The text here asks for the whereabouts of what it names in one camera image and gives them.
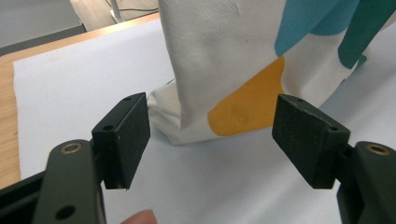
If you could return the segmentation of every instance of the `gray floor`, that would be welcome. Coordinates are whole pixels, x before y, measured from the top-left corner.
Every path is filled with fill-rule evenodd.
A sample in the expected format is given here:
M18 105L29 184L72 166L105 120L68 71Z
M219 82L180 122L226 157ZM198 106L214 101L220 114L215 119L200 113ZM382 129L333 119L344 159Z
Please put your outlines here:
M92 31L115 24L110 14L111 7L106 0L70 0L73 8L77 12L87 31ZM141 8L152 9L158 7L158 0L118 0L120 9ZM122 11L121 16L126 20L131 20L151 12Z

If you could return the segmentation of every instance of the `screw hole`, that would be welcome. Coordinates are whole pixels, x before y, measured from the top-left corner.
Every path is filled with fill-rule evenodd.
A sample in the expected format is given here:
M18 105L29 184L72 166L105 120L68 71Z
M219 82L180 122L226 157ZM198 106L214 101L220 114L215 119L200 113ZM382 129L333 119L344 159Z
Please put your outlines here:
M388 156L389 155L389 150L385 147L377 146L377 145L369 145L367 146L367 149L370 151L374 152L375 154L381 155L381 156Z
M80 143L71 143L61 148L61 153L63 154L70 154L75 153L82 149L82 144Z
M67 219L67 218L73 216L73 214L75 212L76 212L75 206L67 205L67 206L59 209L59 211L56 213L56 219L58 219L58 220Z
M105 130L105 131L111 131L113 128L114 128L113 125L107 125L107 126L105 126L105 127L103 128L103 130Z

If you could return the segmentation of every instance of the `wooden table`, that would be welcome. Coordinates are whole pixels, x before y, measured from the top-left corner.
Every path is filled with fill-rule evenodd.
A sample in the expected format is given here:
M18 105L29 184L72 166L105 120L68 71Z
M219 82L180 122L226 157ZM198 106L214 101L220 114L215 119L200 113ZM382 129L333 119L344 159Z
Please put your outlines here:
M21 180L13 62L158 19L159 13L0 57L0 189Z

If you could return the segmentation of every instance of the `polka dot fabric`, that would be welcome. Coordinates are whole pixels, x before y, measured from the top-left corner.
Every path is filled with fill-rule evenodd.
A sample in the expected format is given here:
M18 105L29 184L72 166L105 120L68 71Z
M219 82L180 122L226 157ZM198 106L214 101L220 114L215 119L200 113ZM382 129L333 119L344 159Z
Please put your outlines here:
M276 97L321 105L367 60L393 0L160 0L175 80L148 97L172 144L272 125Z

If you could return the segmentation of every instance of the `white paper sheet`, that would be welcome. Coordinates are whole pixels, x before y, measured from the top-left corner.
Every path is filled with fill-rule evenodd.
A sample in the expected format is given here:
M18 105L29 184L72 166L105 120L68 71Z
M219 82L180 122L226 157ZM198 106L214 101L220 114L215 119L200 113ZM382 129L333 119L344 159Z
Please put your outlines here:
M396 148L396 26L321 107L350 144ZM58 144L91 139L123 97L173 77L159 21L15 62L21 175L45 168ZM152 208L159 223L340 223L333 190L311 189L265 129L173 147L152 127L131 189L104 190L108 223Z

